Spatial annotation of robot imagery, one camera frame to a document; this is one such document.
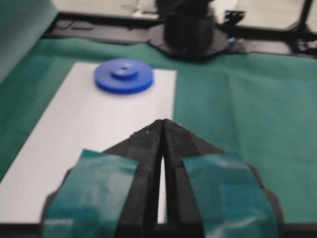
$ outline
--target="white paper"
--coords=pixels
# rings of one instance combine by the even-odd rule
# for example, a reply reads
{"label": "white paper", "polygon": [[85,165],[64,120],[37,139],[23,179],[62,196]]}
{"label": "white paper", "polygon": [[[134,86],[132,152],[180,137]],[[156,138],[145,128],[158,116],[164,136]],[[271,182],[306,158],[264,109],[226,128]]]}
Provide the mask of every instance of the white paper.
{"label": "white paper", "polygon": [[156,119],[172,119],[176,71],[155,69],[154,85],[114,95],[94,82],[97,64],[76,63],[0,183],[0,223],[38,223],[84,148],[101,152]]}

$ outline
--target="green tape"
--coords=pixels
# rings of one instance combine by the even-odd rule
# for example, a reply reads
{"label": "green tape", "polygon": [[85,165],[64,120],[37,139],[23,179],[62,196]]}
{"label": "green tape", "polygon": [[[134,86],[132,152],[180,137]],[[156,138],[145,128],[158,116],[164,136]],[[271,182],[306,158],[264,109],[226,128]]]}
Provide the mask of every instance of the green tape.
{"label": "green tape", "polygon": [[235,153],[183,159],[206,238],[278,238],[274,211]]}
{"label": "green tape", "polygon": [[0,83],[57,15],[50,0],[0,1]]}
{"label": "green tape", "polygon": [[138,162],[84,150],[46,216],[43,238],[112,238]]}

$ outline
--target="blue pulley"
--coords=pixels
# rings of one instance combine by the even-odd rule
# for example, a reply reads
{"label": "blue pulley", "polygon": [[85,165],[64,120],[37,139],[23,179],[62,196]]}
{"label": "blue pulley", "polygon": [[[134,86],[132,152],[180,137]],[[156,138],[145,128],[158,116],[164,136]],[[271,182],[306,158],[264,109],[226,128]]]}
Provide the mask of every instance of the blue pulley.
{"label": "blue pulley", "polygon": [[98,87],[111,93],[138,93],[153,84],[153,68],[134,59],[114,59],[96,68],[95,81]]}

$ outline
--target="green cloth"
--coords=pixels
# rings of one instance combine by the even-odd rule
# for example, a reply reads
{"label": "green cloth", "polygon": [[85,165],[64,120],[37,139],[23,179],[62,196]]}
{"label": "green cloth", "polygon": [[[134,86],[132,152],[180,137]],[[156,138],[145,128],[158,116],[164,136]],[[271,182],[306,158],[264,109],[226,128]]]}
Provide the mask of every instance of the green cloth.
{"label": "green cloth", "polygon": [[76,61],[135,58],[178,70],[174,120],[255,166],[286,222],[317,222],[317,60],[172,60],[145,45],[42,39],[0,85],[0,178]]}
{"label": "green cloth", "polygon": [[278,238],[275,213],[236,153],[183,158],[206,238]]}
{"label": "green cloth", "polygon": [[114,237],[137,165],[84,150],[49,209],[43,238]]}
{"label": "green cloth", "polygon": [[0,83],[37,42],[57,10],[50,0],[0,1]]}

